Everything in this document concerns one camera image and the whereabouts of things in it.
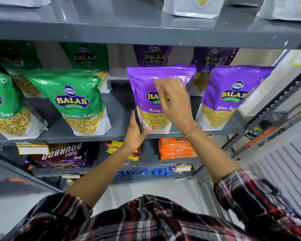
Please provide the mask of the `black slotted rack upright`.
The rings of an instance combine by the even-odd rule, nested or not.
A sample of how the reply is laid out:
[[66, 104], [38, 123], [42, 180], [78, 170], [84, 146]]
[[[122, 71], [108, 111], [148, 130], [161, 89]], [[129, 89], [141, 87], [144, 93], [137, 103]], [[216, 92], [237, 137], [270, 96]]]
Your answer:
[[268, 104], [266, 104], [249, 122], [245, 125], [244, 130], [236, 133], [222, 147], [222, 150], [229, 150], [236, 142], [245, 134], [256, 127], [261, 121], [272, 116], [273, 112], [282, 105], [289, 97], [301, 88], [301, 73], [293, 79], [277, 96], [275, 96]]

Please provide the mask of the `person's left forearm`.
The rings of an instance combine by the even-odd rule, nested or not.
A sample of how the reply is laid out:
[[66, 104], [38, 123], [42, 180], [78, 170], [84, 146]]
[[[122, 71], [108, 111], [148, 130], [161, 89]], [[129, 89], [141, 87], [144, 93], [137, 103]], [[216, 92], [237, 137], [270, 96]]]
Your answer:
[[72, 184], [65, 193], [80, 198], [87, 206], [93, 208], [105, 193], [128, 156], [138, 149], [140, 145], [141, 142], [124, 142], [116, 152]]

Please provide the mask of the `red plaid shirt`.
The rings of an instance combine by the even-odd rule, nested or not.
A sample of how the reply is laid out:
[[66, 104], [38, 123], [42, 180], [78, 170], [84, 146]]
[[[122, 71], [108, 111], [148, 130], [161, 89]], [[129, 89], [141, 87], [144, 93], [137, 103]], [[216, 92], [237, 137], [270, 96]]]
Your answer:
[[265, 178], [240, 170], [213, 187], [220, 205], [245, 230], [154, 195], [91, 218], [92, 209], [80, 198], [58, 193], [30, 210], [11, 241], [301, 241], [301, 215]]

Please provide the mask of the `yellow snack packet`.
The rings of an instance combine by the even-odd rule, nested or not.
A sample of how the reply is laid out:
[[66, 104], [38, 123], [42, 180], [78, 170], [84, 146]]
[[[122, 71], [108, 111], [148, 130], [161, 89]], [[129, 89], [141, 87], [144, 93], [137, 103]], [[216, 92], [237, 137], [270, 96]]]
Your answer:
[[[121, 141], [106, 141], [105, 146], [107, 147], [106, 152], [108, 154], [113, 154], [116, 152], [123, 144], [123, 140]], [[128, 158], [127, 161], [139, 161], [140, 160], [140, 146], [137, 150], [135, 150]]]

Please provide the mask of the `stack of orange biscuit packets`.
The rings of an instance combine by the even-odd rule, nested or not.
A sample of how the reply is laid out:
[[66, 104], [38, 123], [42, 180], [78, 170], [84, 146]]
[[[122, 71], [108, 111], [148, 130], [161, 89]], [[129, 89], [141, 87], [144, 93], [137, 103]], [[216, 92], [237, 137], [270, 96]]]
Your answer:
[[158, 140], [158, 150], [161, 161], [198, 157], [193, 147], [183, 137], [160, 138]]

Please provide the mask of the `person's right forearm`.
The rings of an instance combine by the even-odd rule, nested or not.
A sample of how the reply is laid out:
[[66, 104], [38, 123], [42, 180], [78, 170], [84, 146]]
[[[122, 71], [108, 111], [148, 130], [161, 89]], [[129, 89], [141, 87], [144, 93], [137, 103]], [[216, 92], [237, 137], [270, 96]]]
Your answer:
[[231, 159], [207, 134], [199, 128], [186, 134], [185, 138], [193, 147], [214, 183], [230, 174], [241, 171], [242, 167]]

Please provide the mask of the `green snack packet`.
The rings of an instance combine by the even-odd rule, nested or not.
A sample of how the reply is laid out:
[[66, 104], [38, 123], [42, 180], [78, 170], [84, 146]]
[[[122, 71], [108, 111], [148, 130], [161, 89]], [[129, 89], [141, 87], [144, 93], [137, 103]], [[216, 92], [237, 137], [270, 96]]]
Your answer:
[[60, 42], [59, 44], [73, 68], [100, 78], [101, 83], [98, 87], [100, 93], [111, 92], [107, 44], [79, 42]]
[[101, 136], [111, 128], [97, 76], [77, 69], [35, 69], [24, 77], [58, 109], [74, 135]]
[[44, 98], [44, 95], [24, 77], [24, 73], [44, 69], [32, 41], [0, 40], [0, 66], [26, 98]]
[[47, 126], [11, 78], [0, 72], [0, 133], [8, 140], [35, 139]]

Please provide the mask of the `grey metal shelf rack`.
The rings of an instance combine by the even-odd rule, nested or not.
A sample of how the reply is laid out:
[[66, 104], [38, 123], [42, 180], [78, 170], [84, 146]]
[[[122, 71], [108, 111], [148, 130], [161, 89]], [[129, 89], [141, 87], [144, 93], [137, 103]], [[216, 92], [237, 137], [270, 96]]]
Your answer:
[[[221, 15], [209, 27], [209, 20], [190, 18], [189, 23], [175, 25], [181, 17], [160, 14], [163, 2], [154, 0], [51, 0], [52, 5], [40, 8], [0, 7], [0, 40], [32, 41], [87, 41], [108, 44], [173, 45], [225, 45], [235, 48], [301, 48], [301, 24], [282, 21], [266, 21], [255, 18], [257, 11], [249, 8], [224, 7]], [[106, 140], [120, 139], [128, 127], [130, 110], [133, 109], [132, 90], [124, 80], [114, 80], [114, 92], [105, 95], [110, 106], [111, 123], [115, 125], [105, 136], [75, 137], [66, 122], [57, 117], [56, 109], [48, 101], [38, 102], [39, 112], [47, 116], [51, 126], [39, 137], [45, 143], [94, 142], [96, 157], [92, 167], [98, 166], [110, 154], [106, 153]], [[184, 162], [174, 159], [160, 165], [155, 140], [160, 136], [148, 136], [141, 149], [141, 163], [123, 166], [120, 171], [170, 167], [182, 163], [199, 164], [198, 158]], [[60, 192], [65, 186], [63, 174], [85, 174], [86, 168], [35, 168], [33, 172], [22, 166], [26, 156], [17, 153], [14, 141], [0, 136], [0, 181], [17, 177], [43, 191]]]

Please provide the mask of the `purple biscuit packet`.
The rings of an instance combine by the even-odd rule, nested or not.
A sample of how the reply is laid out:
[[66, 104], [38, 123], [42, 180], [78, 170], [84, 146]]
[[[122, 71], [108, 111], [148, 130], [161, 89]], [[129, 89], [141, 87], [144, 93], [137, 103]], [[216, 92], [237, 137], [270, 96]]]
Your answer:
[[49, 144], [48, 154], [28, 155], [26, 165], [40, 168], [81, 168], [91, 166], [92, 159], [88, 142]]

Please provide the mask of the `purple snack packet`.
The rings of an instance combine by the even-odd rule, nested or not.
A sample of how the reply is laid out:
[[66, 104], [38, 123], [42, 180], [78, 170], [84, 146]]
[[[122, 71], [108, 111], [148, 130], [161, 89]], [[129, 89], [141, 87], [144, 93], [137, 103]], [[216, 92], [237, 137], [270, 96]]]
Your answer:
[[151, 134], [168, 134], [172, 123], [162, 112], [154, 81], [172, 78], [187, 85], [196, 74], [196, 66], [178, 64], [162, 67], [127, 67], [127, 74], [141, 127], [143, 129], [151, 127]]
[[196, 66], [194, 78], [186, 86], [191, 96], [203, 96], [212, 69], [230, 65], [239, 48], [195, 47], [191, 64]]
[[249, 94], [274, 69], [274, 66], [254, 65], [223, 65], [214, 68], [196, 115], [199, 128], [222, 129]]
[[173, 46], [133, 45], [139, 67], [165, 67]]

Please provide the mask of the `white snack packet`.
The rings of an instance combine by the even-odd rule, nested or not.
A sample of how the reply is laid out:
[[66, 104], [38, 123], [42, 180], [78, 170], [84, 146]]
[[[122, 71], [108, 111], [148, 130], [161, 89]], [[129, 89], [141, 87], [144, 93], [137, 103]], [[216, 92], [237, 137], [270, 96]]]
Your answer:
[[39, 8], [51, 4], [51, 0], [0, 0], [0, 6]]
[[264, 0], [257, 16], [267, 20], [301, 21], [301, 0]]
[[213, 19], [219, 16], [225, 0], [164, 0], [162, 11], [173, 16]]

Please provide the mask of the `row of blue packets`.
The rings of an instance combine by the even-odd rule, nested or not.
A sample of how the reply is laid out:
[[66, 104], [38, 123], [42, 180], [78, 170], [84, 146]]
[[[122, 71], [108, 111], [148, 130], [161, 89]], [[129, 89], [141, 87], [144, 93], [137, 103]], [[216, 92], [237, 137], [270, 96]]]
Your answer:
[[116, 177], [124, 177], [129, 175], [138, 175], [141, 174], [143, 176], [154, 175], [156, 177], [166, 176], [170, 177], [172, 173], [176, 173], [176, 166], [166, 167], [166, 168], [153, 168], [153, 169], [138, 169], [138, 170], [125, 170], [119, 171], [116, 174]]

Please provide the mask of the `white ribbed panel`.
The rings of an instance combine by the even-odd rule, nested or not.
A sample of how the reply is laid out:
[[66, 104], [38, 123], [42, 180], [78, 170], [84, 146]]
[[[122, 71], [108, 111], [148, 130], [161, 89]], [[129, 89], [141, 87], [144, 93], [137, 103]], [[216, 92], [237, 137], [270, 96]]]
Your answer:
[[252, 157], [238, 158], [238, 163], [276, 186], [301, 215], [301, 152], [289, 142]]

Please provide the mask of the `person's left hand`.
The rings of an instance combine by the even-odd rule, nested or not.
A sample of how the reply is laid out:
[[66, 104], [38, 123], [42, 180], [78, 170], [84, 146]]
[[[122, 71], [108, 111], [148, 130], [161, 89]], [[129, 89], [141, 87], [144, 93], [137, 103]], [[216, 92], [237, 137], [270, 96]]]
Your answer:
[[141, 132], [142, 131], [136, 121], [135, 111], [133, 110], [124, 142], [120, 148], [127, 151], [128, 154], [132, 154], [143, 142], [140, 140]]

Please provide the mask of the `person's right hand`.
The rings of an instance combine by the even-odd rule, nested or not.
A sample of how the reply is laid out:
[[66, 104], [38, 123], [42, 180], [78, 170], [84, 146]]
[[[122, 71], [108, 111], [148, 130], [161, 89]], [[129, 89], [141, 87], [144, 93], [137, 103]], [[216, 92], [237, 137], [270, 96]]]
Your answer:
[[198, 128], [198, 124], [193, 118], [188, 92], [185, 97], [160, 99], [160, 103], [162, 112], [184, 136], [191, 130]]

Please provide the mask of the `small yellow price label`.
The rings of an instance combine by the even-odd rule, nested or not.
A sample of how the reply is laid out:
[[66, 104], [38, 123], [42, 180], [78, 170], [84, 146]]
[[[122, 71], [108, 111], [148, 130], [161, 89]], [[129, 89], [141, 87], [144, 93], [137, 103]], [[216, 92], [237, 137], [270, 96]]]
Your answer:
[[180, 164], [176, 166], [176, 173], [181, 173], [181, 172], [190, 172], [193, 169], [192, 164]]

